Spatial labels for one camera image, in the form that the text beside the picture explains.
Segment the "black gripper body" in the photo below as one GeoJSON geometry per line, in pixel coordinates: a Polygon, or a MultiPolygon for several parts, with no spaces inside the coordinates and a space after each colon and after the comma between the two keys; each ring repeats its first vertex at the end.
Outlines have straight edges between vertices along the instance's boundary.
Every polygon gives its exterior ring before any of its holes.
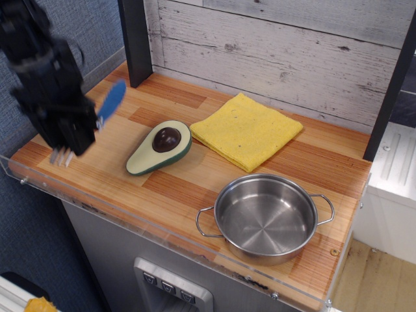
{"type": "Polygon", "coordinates": [[[10,62],[9,67],[21,82],[12,95],[35,128],[69,120],[96,129],[95,105],[81,90],[83,77],[67,41],[54,40],[44,55],[10,62]]]}

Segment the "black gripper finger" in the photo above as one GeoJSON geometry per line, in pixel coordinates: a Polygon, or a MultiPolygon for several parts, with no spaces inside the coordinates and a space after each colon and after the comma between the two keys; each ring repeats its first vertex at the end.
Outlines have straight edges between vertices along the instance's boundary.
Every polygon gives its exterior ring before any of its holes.
{"type": "Polygon", "coordinates": [[[95,142],[96,122],[63,119],[64,144],[76,156],[81,156],[95,142]]]}
{"type": "Polygon", "coordinates": [[[61,114],[55,112],[31,113],[33,126],[53,150],[67,146],[59,125],[61,117],[61,114]]]}

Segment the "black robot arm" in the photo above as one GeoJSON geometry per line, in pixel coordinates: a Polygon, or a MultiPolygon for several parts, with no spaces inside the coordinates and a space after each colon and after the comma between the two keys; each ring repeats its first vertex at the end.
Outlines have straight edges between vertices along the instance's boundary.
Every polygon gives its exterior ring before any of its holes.
{"type": "Polygon", "coordinates": [[[50,27],[36,1],[1,2],[1,50],[21,83],[11,94],[53,151],[80,156],[95,141],[95,105],[69,44],[50,27]]]}

